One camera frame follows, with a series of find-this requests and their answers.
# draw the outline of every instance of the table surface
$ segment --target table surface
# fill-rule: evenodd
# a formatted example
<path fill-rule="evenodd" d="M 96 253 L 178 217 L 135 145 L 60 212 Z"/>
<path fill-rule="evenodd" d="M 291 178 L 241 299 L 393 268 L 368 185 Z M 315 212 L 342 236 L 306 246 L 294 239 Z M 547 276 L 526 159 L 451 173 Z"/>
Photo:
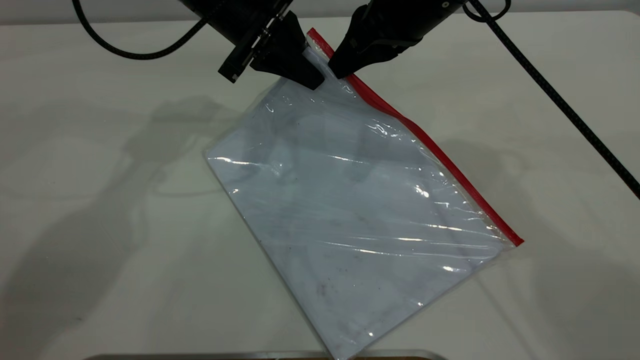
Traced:
<path fill-rule="evenodd" d="M 511 13 L 500 24 L 640 177 L 640 17 Z M 192 22 L 100 24 L 130 51 Z M 303 19 L 334 47 L 347 18 Z M 212 29 L 131 61 L 79 25 L 0 27 L 0 352 L 320 350 L 205 163 L 276 77 L 217 74 Z M 453 15 L 358 73 L 418 123 L 526 240 L 373 349 L 451 359 L 640 353 L 640 201 L 490 30 Z"/>

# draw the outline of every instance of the transparent plastic bag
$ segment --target transparent plastic bag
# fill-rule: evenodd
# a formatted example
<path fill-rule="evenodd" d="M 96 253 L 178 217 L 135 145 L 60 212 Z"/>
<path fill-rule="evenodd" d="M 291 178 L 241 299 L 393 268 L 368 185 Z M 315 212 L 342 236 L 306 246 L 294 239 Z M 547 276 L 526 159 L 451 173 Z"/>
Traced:
<path fill-rule="evenodd" d="M 324 83 L 281 79 L 206 156 L 345 360 L 522 240 L 419 127 L 335 78 L 313 30 L 309 42 Z"/>

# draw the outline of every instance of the white table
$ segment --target white table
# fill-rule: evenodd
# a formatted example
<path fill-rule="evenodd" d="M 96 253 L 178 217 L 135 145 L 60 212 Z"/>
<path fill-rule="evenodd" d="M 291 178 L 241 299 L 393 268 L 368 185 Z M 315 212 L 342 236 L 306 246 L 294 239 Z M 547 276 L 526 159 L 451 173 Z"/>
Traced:
<path fill-rule="evenodd" d="M 101 24 L 132 51 L 192 22 Z M 347 18 L 303 19 L 334 47 Z M 530 60 L 640 177 L 640 18 L 512 13 Z M 205 29 L 156 61 L 79 25 L 0 27 L 0 354 L 320 350 L 201 152 L 276 79 Z M 490 30 L 454 15 L 359 72 L 527 242 L 372 348 L 451 359 L 640 354 L 640 201 Z"/>

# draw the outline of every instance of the red zipper seal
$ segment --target red zipper seal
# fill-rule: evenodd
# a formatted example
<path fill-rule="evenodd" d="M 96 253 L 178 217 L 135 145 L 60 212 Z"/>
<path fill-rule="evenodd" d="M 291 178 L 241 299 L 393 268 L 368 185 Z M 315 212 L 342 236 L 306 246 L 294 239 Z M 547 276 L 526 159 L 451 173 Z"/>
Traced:
<path fill-rule="evenodd" d="M 333 49 L 331 46 L 320 36 L 316 29 L 311 28 L 307 35 L 316 42 L 316 44 L 324 51 L 324 53 L 331 58 L 333 56 Z M 360 78 L 355 74 L 347 76 L 347 80 L 356 90 L 358 95 L 373 108 L 382 111 L 383 113 L 393 116 L 400 120 L 409 131 L 411 131 L 415 137 L 418 138 L 429 149 L 442 164 L 449 170 L 449 172 L 458 180 L 460 185 L 467 191 L 471 198 L 478 204 L 478 206 L 489 216 L 491 221 L 504 233 L 505 236 L 515 246 L 520 246 L 524 240 L 519 237 L 516 232 L 495 212 L 495 210 L 489 205 L 489 203 L 480 195 L 476 188 L 471 184 L 469 179 L 462 174 L 462 171 L 458 169 L 456 164 L 449 159 L 449 157 L 442 151 L 442 149 L 424 132 L 416 123 L 409 120 L 394 109 L 389 103 L 384 101 L 378 94 L 376 94 L 370 87 L 368 87 Z"/>

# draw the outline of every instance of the black robotic end effector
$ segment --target black robotic end effector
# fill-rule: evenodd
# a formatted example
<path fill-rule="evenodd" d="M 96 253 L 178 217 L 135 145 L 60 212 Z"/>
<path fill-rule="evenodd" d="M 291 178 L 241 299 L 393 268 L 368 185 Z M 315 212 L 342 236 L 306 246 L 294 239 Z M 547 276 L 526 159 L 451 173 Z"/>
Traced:
<path fill-rule="evenodd" d="M 315 90 L 324 76 L 302 55 L 307 40 L 297 16 L 287 12 L 291 1 L 180 0 L 236 46 L 218 70 L 229 81 L 250 64 Z"/>
<path fill-rule="evenodd" d="M 422 37 L 467 0 L 371 0 L 356 9 L 347 35 L 329 61 L 339 78 L 389 61 Z"/>

